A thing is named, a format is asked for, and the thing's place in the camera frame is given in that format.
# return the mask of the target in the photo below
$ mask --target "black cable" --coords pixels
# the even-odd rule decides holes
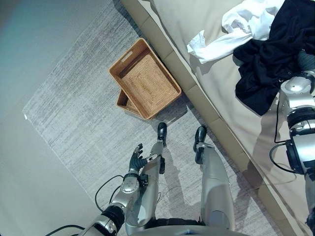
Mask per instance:
[[[161,198],[161,196],[162,196],[162,193],[161,192],[158,192],[157,194],[159,194],[159,198],[158,198],[158,200],[157,200],[157,203],[159,202],[159,199]]]
[[[287,171],[287,172],[290,172],[290,173],[295,173],[295,172],[292,171],[292,170],[288,170],[288,169],[285,169],[285,168],[279,166],[279,165],[274,161],[274,159],[272,158],[272,152],[273,152],[277,147],[280,147],[280,146],[283,146],[283,145],[285,145],[285,143],[284,143],[284,144],[275,145],[275,146],[270,150],[270,152],[269,152],[269,158],[270,158],[270,160],[272,161],[272,163],[274,163],[274,165],[277,166],[278,168],[280,168],[281,170]]]
[[[77,228],[77,229],[80,229],[80,230],[84,230],[83,227],[78,226],[78,225],[65,225],[65,226],[62,226],[62,227],[60,227],[60,228],[58,228],[58,229],[56,229],[56,230],[50,232],[49,234],[47,234],[47,235],[45,235],[45,236],[53,235],[53,234],[55,234],[56,232],[58,232],[58,231],[60,231],[60,230],[63,230],[63,229],[65,229],[65,228]]]
[[[103,210],[102,210],[102,208],[100,208],[100,206],[98,205],[98,203],[97,203],[97,194],[98,194],[98,192],[102,189],[102,187],[104,187],[105,186],[105,184],[107,184],[109,181],[111,181],[112,179],[114,179],[114,178],[116,178],[116,177],[121,177],[121,178],[124,178],[123,176],[121,176],[121,175],[116,175],[116,176],[114,176],[114,177],[111,177],[109,180],[107,180],[99,189],[98,189],[98,191],[95,193],[95,197],[94,197],[94,201],[95,201],[95,205],[96,205],[96,207],[97,207],[97,209],[99,209],[101,212],[103,212]]]
[[[120,185],[114,190],[112,196],[110,197],[109,203],[112,202],[113,196],[114,196],[114,194],[116,193],[116,191],[117,191],[119,188],[120,188]]]
[[[279,144],[279,143],[284,143],[285,141],[276,141],[277,139],[277,132],[278,132],[278,120],[279,120],[279,102],[277,104],[277,121],[276,121],[276,131],[275,131],[275,138],[274,138],[274,143]]]

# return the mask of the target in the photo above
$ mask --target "wicker basket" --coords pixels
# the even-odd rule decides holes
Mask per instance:
[[[109,73],[122,88],[117,105],[144,119],[155,116],[182,93],[143,38],[125,52]]]

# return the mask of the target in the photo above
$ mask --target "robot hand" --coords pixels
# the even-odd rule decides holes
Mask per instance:
[[[129,163],[129,173],[138,174],[142,167],[144,167],[146,164],[155,160],[158,157],[157,154],[153,154],[153,155],[150,155],[149,157],[143,159],[143,156],[140,156],[141,153],[143,152],[142,148],[143,148],[142,144],[139,144],[134,149],[133,154],[132,154],[131,159],[130,159],[130,163]]]

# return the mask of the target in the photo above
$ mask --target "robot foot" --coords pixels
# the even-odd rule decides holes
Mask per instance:
[[[197,129],[195,134],[195,143],[193,144],[193,151],[196,153],[195,162],[199,165],[202,164],[202,154],[203,154],[203,147],[197,148],[198,143],[203,143],[206,139],[207,135],[207,128],[205,126],[201,126]]]
[[[158,124],[157,127],[157,139],[163,140],[163,146],[166,145],[166,134],[167,134],[167,126],[164,122]]]

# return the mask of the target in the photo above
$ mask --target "white shirt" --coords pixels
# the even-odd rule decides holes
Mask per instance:
[[[250,39],[267,40],[271,24],[284,0],[245,0],[223,15],[222,27],[228,34],[206,46],[204,30],[187,45],[201,64],[223,58]]]

